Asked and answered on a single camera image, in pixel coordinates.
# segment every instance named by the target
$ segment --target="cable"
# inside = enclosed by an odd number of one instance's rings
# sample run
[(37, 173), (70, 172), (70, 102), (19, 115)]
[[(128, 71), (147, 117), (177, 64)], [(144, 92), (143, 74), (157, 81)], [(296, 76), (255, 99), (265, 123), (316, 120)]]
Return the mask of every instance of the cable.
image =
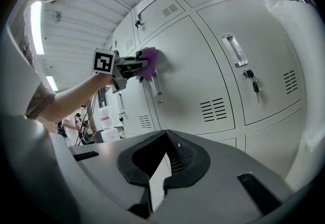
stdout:
[[(91, 121), (91, 118), (92, 118), (92, 116), (93, 116), (93, 112), (94, 112), (94, 110), (95, 110), (96, 97), (97, 97), (97, 92), (96, 92), (96, 94), (95, 94), (95, 98), (94, 98), (94, 101), (93, 101), (93, 103), (92, 103), (92, 108), (91, 108), (91, 111), (90, 111), (90, 115), (88, 116), (88, 126), (90, 126), (90, 121)], [(88, 129), (88, 127), (85, 127), (85, 129), (83, 130), (83, 133), (82, 133), (82, 136), (81, 136), (81, 138), (80, 138), (80, 142), (79, 142), (78, 145), (80, 145), (81, 140), (84, 138), (84, 136), (85, 136), (85, 132), (86, 132), (86, 129)]]
[(78, 131), (78, 136), (77, 136), (77, 140), (76, 140), (75, 146), (77, 145), (78, 138), (79, 138), (79, 135), (80, 135), (80, 133), (81, 133), (82, 125), (83, 125), (83, 123), (84, 123), (84, 121), (85, 121), (85, 117), (86, 117), (86, 115), (88, 114), (88, 110), (89, 110), (90, 105), (91, 105), (92, 97), (93, 97), (93, 96), (91, 96), (90, 103), (89, 103), (89, 107), (88, 107), (88, 109), (87, 109), (87, 111), (86, 111), (86, 114), (84, 115), (84, 117), (83, 117), (83, 119), (82, 119), (81, 127), (80, 127), (80, 129), (79, 129), (79, 131)]

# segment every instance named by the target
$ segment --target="white container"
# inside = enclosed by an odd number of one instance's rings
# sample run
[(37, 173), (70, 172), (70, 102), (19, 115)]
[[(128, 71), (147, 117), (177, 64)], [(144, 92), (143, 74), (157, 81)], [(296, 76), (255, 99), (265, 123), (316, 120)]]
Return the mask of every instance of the white container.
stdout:
[(110, 130), (114, 127), (114, 121), (113, 121), (113, 118), (111, 115), (111, 109), (109, 106), (99, 108), (98, 115), (99, 115), (103, 130)]
[(121, 139), (117, 129), (104, 130), (101, 132), (101, 135), (104, 143), (110, 143)]

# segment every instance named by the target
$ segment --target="ceiling light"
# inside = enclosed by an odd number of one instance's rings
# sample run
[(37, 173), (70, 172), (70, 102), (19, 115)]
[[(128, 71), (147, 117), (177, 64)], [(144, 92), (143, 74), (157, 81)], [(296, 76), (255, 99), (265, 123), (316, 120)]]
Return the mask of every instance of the ceiling light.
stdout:
[(30, 8), (31, 35), (37, 54), (44, 54), (41, 35), (41, 10), (41, 2), (35, 2)]
[(46, 76), (47, 81), (49, 82), (51, 88), (53, 91), (57, 91), (57, 87), (54, 81), (54, 78), (52, 76)]

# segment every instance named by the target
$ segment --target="locker handle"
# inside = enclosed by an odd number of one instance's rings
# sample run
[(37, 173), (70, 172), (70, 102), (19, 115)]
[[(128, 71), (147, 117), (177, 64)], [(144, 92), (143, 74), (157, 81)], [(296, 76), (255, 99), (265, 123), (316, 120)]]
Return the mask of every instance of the locker handle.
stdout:
[(154, 70), (154, 72), (151, 74), (151, 76), (149, 78), (149, 81), (150, 81), (150, 85), (151, 85), (153, 95), (155, 97), (157, 97), (159, 95), (162, 95), (163, 91), (162, 91), (161, 86), (160, 86), (157, 70)]
[(237, 68), (248, 64), (248, 60), (242, 47), (232, 33), (223, 35), (221, 39), (232, 56)]
[(122, 93), (119, 92), (118, 95), (120, 96), (120, 100), (121, 100), (121, 105), (122, 105), (122, 109), (124, 109), (124, 103), (123, 103), (123, 99), (122, 99)]

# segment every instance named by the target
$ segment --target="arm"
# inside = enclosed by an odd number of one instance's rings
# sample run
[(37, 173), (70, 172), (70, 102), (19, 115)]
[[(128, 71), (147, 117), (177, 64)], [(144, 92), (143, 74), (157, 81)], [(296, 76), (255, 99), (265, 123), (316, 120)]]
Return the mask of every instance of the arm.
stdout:
[(76, 125), (71, 124), (70, 121), (66, 120), (66, 119), (62, 120), (62, 126), (65, 126), (65, 127), (69, 128), (69, 129), (74, 129), (74, 130), (77, 130), (77, 131), (79, 130)]
[(112, 77), (107, 74), (95, 74), (79, 85), (56, 94), (40, 116), (50, 122), (59, 122), (106, 85), (112, 85)]

